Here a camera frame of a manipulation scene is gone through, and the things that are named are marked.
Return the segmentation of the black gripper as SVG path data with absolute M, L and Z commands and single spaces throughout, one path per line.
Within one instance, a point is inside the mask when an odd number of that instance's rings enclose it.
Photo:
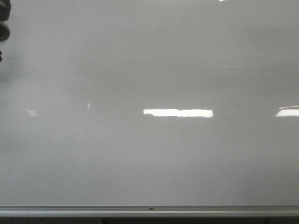
M 11 13 L 11 0 L 0 0 L 0 42 L 4 43 L 10 37 L 7 25 Z

